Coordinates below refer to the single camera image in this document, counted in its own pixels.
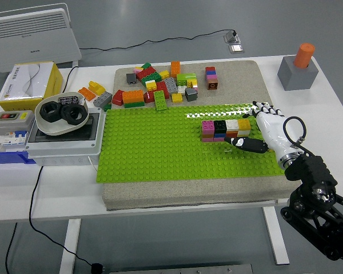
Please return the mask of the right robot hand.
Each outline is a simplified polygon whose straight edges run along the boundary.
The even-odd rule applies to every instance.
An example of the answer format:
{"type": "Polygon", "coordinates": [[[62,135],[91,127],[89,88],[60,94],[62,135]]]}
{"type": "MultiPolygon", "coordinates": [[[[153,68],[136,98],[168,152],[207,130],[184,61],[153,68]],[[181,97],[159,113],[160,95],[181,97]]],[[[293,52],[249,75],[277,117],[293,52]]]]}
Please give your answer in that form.
{"type": "Polygon", "coordinates": [[[262,140],[248,137],[225,138],[225,142],[243,151],[263,154],[269,149],[276,154],[278,163],[292,155],[297,156],[303,153],[299,148],[292,147],[284,134],[283,124],[286,120],[281,110],[270,106],[267,103],[253,102],[254,109],[247,113],[247,116],[254,116],[258,129],[261,131],[262,140]]]}

